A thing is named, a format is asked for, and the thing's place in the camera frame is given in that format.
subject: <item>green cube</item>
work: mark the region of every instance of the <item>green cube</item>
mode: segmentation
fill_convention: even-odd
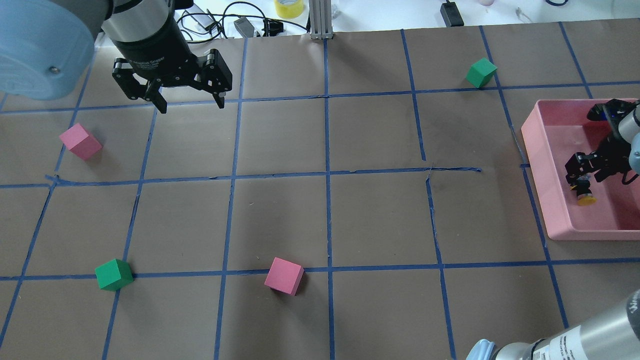
[[[477,63],[471,65],[467,73],[467,80],[476,88],[485,86],[498,68],[486,58],[481,58]]]
[[[95,268],[98,286],[102,290],[116,291],[133,282],[129,264],[122,260],[113,259]]]

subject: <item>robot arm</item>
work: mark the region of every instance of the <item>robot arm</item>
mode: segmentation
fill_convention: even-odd
[[[611,132],[600,142],[598,149],[590,154],[576,152],[564,166],[566,181],[576,191],[578,205],[589,205],[595,198],[589,189],[589,175],[594,172],[597,182],[609,176],[623,174],[622,183],[630,184],[637,178],[627,179],[633,170],[640,173],[640,101],[627,102],[613,99],[597,104],[589,111],[592,121],[608,121]]]
[[[124,56],[115,60],[113,78],[128,98],[142,98],[166,113],[160,88],[190,86],[209,92],[223,108],[231,71],[216,49],[192,54],[173,19],[176,9],[192,5],[193,0],[1,0],[0,90],[42,100],[67,95],[89,64],[102,28]]]

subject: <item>cube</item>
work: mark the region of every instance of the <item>cube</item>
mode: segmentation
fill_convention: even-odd
[[[116,291],[133,282],[129,264],[122,260],[113,259],[95,268],[98,286],[102,290]]]
[[[59,136],[70,152],[82,160],[88,160],[102,145],[82,125],[76,124]]]
[[[476,88],[485,86],[498,68],[486,58],[481,58],[478,62],[471,65],[467,73],[467,80]]]
[[[274,258],[264,284],[274,290],[296,296],[303,272],[305,272],[305,269],[300,265],[280,258]]]

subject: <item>grid square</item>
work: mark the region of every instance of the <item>grid square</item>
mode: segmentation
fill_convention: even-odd
[[[638,290],[640,263],[556,265],[569,326],[626,300]]]
[[[25,281],[0,357],[100,359],[112,303],[95,280]]]
[[[0,184],[44,183],[56,168],[71,111],[0,114]]]
[[[417,90],[474,87],[465,76],[473,63],[486,58],[477,26],[411,29],[405,35]],[[486,86],[495,86],[495,79]]]
[[[509,116],[516,133],[518,144],[523,152],[527,152],[522,138],[522,125],[540,99],[589,99],[584,86],[570,88],[538,88],[503,91],[504,100],[509,108]]]
[[[233,77],[233,89],[227,92],[226,99],[237,99],[240,89],[240,76],[242,72],[242,55],[244,52],[243,39],[219,38],[205,44],[190,44],[189,48],[196,56],[203,56],[209,49],[218,49],[222,58],[231,70]],[[162,95],[167,102],[182,101],[213,101],[213,95],[208,92],[198,91],[194,88],[182,86],[178,88],[163,88]]]
[[[637,66],[640,48],[632,46],[633,40],[629,37],[640,33],[638,19],[564,22],[563,25],[587,81],[640,80]]]
[[[336,359],[451,358],[438,270],[335,272],[333,301]]]
[[[17,281],[0,281],[0,323],[4,325]]]
[[[424,172],[331,178],[334,266],[437,263]]]
[[[640,97],[640,84],[591,86],[589,89],[594,99],[637,99]]]
[[[18,276],[27,257],[48,188],[0,190],[0,276]]]
[[[247,41],[245,99],[324,94],[322,42],[308,35]]]
[[[28,274],[93,274],[96,266],[121,259],[136,190],[136,185],[56,188]]]
[[[137,272],[222,270],[230,181],[145,184],[131,236]]]
[[[427,163],[518,167],[522,158],[495,90],[418,94]]]
[[[145,177],[231,175],[237,104],[170,106],[158,114]]]
[[[227,277],[220,359],[328,359],[326,273],[305,274],[295,297],[265,276]]]
[[[331,170],[423,167],[411,95],[329,101]]]
[[[327,265],[324,176],[236,181],[228,269]]]
[[[484,33],[500,85],[582,83],[557,24],[486,26]]]
[[[152,108],[80,111],[76,123],[98,139],[102,150],[87,161],[65,150],[60,177],[86,182],[138,180],[152,117]]]
[[[115,46],[99,47],[95,54],[93,67],[89,80],[86,84],[80,107],[87,108],[92,106],[118,106],[118,105],[134,105],[146,104],[143,99],[131,100],[118,86],[118,83],[111,77],[113,72],[113,60],[115,58],[123,58],[122,54]],[[142,84],[146,84],[147,80],[135,75],[135,78]]]
[[[211,359],[220,277],[136,279],[120,293],[108,359]]]
[[[322,99],[242,105],[239,175],[325,170]]]
[[[444,263],[545,259],[521,169],[433,172],[430,183]]]
[[[445,278],[458,357],[483,338],[502,347],[563,330],[546,266],[447,269]]]
[[[331,94],[411,90],[400,31],[337,33],[327,46]]]
[[[84,85],[86,70],[82,73],[76,87],[66,96],[56,100],[34,100],[22,95],[9,95],[2,108],[3,111],[19,110],[49,110],[49,109],[73,109],[76,107],[78,97]]]
[[[540,217],[545,235],[545,242],[553,260],[566,259],[611,259],[611,258],[640,258],[640,241],[554,241],[547,234],[545,219],[540,209],[538,192],[531,169],[527,169],[527,177],[531,184],[531,191],[536,202],[536,209]]]

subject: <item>pink cube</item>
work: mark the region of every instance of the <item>pink cube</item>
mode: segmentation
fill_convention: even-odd
[[[82,160],[88,160],[102,145],[82,125],[76,124],[60,135],[60,140],[70,152]]]
[[[274,258],[264,284],[274,290],[296,296],[303,272],[305,272],[305,269],[300,265]]]

